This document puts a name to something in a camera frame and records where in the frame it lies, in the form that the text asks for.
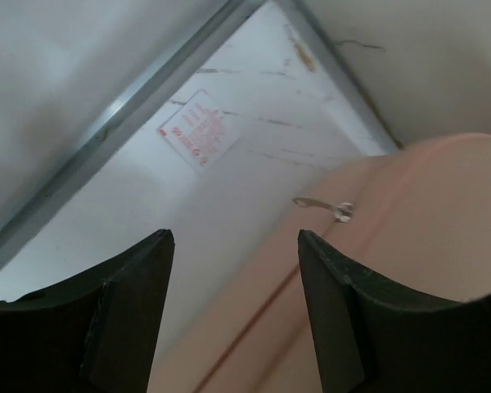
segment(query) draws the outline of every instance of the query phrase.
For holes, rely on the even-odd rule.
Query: beige fabric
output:
[[[293,207],[151,374],[149,391],[321,391],[298,270],[300,229],[404,285],[453,300],[491,292],[491,138],[468,134],[359,160],[312,190],[348,224]]]

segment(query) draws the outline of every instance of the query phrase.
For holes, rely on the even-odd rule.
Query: gray wall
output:
[[[491,0],[305,1],[400,140],[491,133]]]
[[[0,224],[160,51],[222,3],[0,1]]]

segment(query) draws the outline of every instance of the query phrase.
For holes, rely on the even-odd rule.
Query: metal edge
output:
[[[264,3],[226,2],[101,113],[85,133],[92,136],[0,229],[0,270]]]
[[[362,122],[371,130],[375,140],[386,151],[397,151],[397,145],[378,120],[375,112],[364,100],[361,86],[345,68],[344,62],[336,54],[331,40],[324,33],[314,14],[302,0],[275,1],[326,72],[335,80],[339,90],[360,116]]]

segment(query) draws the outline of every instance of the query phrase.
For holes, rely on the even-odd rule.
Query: scuffed white floor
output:
[[[157,129],[202,88],[241,139],[200,176]],[[0,300],[171,228],[177,249],[160,354],[249,259],[292,197],[348,160],[385,153],[280,8],[267,3],[0,273]]]

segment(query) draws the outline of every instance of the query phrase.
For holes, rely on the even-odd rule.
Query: label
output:
[[[198,91],[159,131],[199,174],[240,137],[205,90]]]

